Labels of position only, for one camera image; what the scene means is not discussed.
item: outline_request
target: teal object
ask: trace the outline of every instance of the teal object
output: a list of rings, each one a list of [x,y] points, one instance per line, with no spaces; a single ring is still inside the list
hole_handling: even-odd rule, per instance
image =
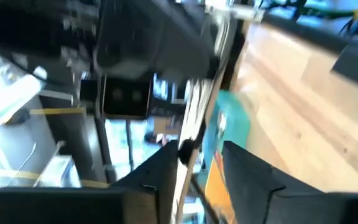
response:
[[[218,119],[220,113],[226,120],[226,126],[223,134],[219,136]],[[230,91],[220,90],[202,143],[204,161],[208,172],[215,151],[222,152],[223,142],[232,141],[241,147],[245,147],[249,129],[249,117],[237,96]]]

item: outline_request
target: wooden floor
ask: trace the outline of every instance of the wooden floor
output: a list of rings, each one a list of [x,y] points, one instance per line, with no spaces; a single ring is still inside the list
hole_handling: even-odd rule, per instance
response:
[[[232,86],[247,150],[325,192],[358,192],[358,85],[322,49],[268,26],[247,33]]]

